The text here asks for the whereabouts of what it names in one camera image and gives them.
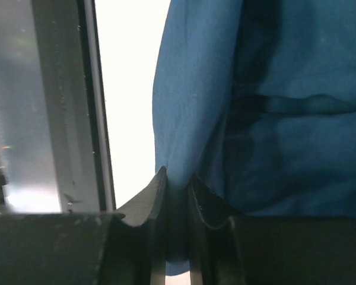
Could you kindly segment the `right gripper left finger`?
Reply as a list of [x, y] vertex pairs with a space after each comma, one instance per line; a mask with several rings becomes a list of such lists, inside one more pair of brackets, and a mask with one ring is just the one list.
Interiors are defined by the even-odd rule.
[[164, 284], [164, 167], [111, 213], [0, 215], [0, 284]]

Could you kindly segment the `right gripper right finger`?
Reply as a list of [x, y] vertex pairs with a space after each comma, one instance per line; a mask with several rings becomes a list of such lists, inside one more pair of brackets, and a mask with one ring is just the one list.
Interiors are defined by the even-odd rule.
[[247, 216], [197, 176], [187, 195], [192, 284], [356, 284], [356, 219]]

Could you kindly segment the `blue t shirt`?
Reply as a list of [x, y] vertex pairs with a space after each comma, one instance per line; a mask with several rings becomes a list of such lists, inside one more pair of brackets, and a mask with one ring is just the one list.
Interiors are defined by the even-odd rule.
[[171, 1], [152, 123], [170, 276], [193, 174], [253, 216], [356, 218], [356, 1]]

